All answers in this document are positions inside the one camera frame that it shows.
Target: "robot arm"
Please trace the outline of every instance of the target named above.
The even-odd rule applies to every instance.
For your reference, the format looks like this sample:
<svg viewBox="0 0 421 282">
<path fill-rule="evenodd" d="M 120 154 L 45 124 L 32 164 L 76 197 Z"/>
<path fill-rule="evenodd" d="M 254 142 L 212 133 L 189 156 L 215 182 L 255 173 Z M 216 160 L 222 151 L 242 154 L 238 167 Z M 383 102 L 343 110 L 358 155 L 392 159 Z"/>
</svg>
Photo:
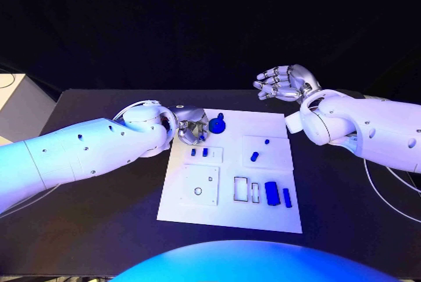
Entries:
<svg viewBox="0 0 421 282">
<path fill-rule="evenodd" d="M 304 130 L 317 145 L 339 145 L 381 165 L 421 173 L 421 106 L 321 90 L 300 65 L 275 67 L 257 78 L 261 100 L 277 97 L 301 104 L 285 117 L 291 133 Z"/>
<path fill-rule="evenodd" d="M 58 184 L 98 176 L 138 157 L 157 155 L 169 149 L 177 128 L 186 144 L 205 141 L 203 109 L 166 108 L 157 101 L 143 101 L 128 106 L 114 120 L 91 120 L 0 146 L 0 212 Z"/>
</svg>

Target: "small blue block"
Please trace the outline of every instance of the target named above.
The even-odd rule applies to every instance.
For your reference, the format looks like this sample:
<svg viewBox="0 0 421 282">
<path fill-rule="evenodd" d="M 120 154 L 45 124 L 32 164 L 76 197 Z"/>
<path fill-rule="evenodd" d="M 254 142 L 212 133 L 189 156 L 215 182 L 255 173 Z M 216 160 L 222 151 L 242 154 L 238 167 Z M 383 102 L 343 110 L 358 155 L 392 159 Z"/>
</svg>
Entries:
<svg viewBox="0 0 421 282">
<path fill-rule="evenodd" d="M 285 199 L 285 206 L 287 208 L 291 208 L 291 198 L 290 198 L 290 191 L 287 188 L 283 189 L 283 198 Z"/>
<path fill-rule="evenodd" d="M 265 183 L 265 197 L 268 199 L 268 205 L 277 206 L 281 203 L 278 199 L 278 187 L 275 182 Z"/>
<path fill-rule="evenodd" d="M 254 153 L 252 153 L 252 157 L 249 158 L 249 160 L 251 160 L 252 162 L 255 162 L 255 161 L 257 161 L 257 157 L 258 157 L 258 153 L 254 152 Z"/>
</svg>

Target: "oval hole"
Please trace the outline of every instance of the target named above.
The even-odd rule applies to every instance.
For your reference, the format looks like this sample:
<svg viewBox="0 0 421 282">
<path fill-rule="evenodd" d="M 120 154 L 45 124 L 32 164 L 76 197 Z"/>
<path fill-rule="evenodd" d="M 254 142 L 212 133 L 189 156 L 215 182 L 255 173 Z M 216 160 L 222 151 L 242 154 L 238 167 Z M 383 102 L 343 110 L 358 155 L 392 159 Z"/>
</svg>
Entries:
<svg viewBox="0 0 421 282">
<path fill-rule="evenodd" d="M 408 147 L 412 148 L 415 146 L 415 144 L 417 144 L 417 140 L 415 140 L 415 138 L 411 138 L 408 140 Z"/>
<path fill-rule="evenodd" d="M 371 134 L 368 135 L 371 138 L 375 137 L 375 128 L 371 130 Z"/>
</svg>

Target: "blue knob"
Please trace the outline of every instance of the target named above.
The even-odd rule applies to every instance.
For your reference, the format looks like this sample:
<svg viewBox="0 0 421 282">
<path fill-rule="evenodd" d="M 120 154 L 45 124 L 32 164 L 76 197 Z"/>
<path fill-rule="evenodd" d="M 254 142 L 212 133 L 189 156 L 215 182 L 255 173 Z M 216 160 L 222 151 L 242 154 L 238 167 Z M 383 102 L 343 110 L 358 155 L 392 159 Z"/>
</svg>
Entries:
<svg viewBox="0 0 421 282">
<path fill-rule="evenodd" d="M 218 118 L 210 119 L 209 121 L 209 131 L 215 134 L 219 134 L 225 131 L 225 121 L 223 114 L 218 114 Z"/>
<path fill-rule="evenodd" d="M 254 152 L 254 153 L 252 153 L 252 158 L 251 158 L 251 161 L 252 161 L 252 162 L 255 162 L 255 161 L 257 161 L 257 157 L 258 157 L 258 153 L 257 153 L 257 152 Z"/>
</svg>

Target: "black tabletop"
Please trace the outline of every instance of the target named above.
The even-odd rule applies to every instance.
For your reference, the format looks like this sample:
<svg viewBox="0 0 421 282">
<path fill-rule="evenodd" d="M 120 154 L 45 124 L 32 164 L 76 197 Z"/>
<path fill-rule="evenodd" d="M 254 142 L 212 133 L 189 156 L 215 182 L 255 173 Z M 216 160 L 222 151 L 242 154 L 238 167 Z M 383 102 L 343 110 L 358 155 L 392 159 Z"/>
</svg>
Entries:
<svg viewBox="0 0 421 282">
<path fill-rule="evenodd" d="M 112 118 L 133 102 L 163 106 L 275 112 L 298 104 L 257 91 L 69 90 L 43 134 L 78 122 Z M 317 146 L 303 132 L 288 134 L 303 234 L 157 221 L 169 151 L 108 174 L 63 184 L 39 202 L 0 219 L 0 273 L 117 275 L 182 246 L 225 239 L 285 242 L 337 254 L 399 278 L 421 278 L 421 223 L 383 203 L 363 161 L 337 146 Z M 385 167 L 368 163 L 389 203 L 421 218 L 421 197 Z"/>
</svg>

